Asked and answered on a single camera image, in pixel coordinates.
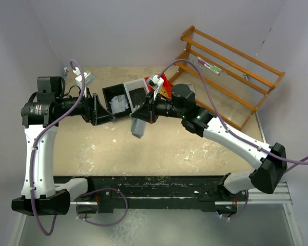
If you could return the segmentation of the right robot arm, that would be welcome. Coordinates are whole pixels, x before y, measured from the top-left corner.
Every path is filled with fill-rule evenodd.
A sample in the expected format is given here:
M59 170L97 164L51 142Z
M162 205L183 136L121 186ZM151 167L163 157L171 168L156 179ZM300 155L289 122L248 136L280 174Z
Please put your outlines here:
M150 124L159 116L180 118L188 132L221 144L249 163L249 170L223 176L218 187L221 199L231 200L236 193L249 189L266 194L274 192L287 170L286 162L281 160L286 157L283 145L271 146L223 125L214 113L196 103L194 92L185 84L174 86L171 94L172 98L166 99L149 92L144 104L131 117Z

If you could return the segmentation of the green card holder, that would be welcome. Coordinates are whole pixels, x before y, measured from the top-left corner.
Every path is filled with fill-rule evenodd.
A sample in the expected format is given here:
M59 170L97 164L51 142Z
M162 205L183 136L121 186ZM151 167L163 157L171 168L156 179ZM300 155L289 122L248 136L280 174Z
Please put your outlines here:
M146 122L140 119L132 118L131 133L136 138L142 138L144 135Z

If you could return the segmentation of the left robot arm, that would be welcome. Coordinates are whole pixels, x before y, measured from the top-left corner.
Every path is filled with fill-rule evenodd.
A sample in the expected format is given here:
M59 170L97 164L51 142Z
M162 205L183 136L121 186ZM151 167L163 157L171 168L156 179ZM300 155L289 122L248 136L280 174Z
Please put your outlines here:
M11 202L12 210L32 216L65 215L78 196L90 201L94 186L86 178L72 178L56 187L53 154L59 122L66 116L81 116L93 126L115 121L96 93L80 90L78 97L65 97L65 80L60 76L38 77L37 91L21 109L27 144L26 174L21 195Z

